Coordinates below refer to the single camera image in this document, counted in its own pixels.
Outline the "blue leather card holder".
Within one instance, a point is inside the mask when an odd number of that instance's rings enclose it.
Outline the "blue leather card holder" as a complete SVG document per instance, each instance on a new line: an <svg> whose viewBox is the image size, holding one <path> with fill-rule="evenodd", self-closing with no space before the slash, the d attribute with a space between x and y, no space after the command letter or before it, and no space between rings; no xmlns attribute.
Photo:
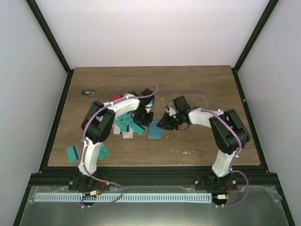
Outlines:
<svg viewBox="0 0 301 226"><path fill-rule="evenodd" d="M162 139L164 130L157 127L158 123L159 123L159 121L153 120L149 124L147 138L149 138L149 139L159 139L159 140Z"/></svg>

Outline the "teal striped card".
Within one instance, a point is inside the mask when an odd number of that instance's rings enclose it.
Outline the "teal striped card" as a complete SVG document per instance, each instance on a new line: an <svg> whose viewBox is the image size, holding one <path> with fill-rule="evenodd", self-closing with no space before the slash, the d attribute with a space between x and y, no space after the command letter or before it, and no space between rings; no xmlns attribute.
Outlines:
<svg viewBox="0 0 301 226"><path fill-rule="evenodd" d="M137 133L139 135L141 135L145 131L145 129L146 129L145 126L138 125L138 124L136 124L134 122L130 125L130 128L133 130L134 133Z"/></svg>

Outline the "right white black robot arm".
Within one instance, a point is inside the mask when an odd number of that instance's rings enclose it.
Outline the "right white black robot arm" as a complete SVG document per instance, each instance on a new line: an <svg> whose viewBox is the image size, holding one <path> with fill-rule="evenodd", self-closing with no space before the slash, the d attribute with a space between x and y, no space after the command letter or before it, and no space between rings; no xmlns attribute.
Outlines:
<svg viewBox="0 0 301 226"><path fill-rule="evenodd" d="M219 190L226 184L225 176L231 173L234 160L250 141L250 134L234 109L211 111L191 107L185 96L173 100L174 107L167 106L166 113L157 124L164 130L178 130L179 126L201 125L212 130L218 154L212 165L210 186Z"/></svg>

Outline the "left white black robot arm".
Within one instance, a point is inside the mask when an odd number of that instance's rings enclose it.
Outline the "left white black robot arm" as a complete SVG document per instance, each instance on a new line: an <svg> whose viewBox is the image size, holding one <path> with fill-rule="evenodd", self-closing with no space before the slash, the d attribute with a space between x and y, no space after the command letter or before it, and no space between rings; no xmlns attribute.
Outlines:
<svg viewBox="0 0 301 226"><path fill-rule="evenodd" d="M81 128L83 129L84 148L78 165L78 181L85 190L96 185L94 173L101 145L109 137L114 120L125 114L133 113L135 124L148 127L153 120L151 106L156 90L146 88L143 92L132 92L107 103L93 102L86 114Z"/></svg>

